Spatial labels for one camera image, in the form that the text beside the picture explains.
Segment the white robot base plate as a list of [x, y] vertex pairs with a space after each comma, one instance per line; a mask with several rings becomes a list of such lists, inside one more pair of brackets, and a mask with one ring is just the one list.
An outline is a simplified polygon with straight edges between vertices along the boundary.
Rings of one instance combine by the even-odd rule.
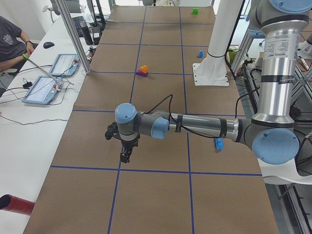
[[193, 63], [195, 86], [229, 86], [227, 70], [221, 64]]

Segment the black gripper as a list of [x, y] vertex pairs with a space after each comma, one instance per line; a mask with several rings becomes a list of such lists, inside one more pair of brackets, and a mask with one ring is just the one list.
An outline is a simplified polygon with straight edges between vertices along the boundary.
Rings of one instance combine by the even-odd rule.
[[123, 151], [120, 153], [120, 161], [122, 163], [129, 163], [130, 156], [132, 154], [133, 148], [138, 146], [139, 136], [136, 136], [134, 139], [128, 140], [121, 140]]

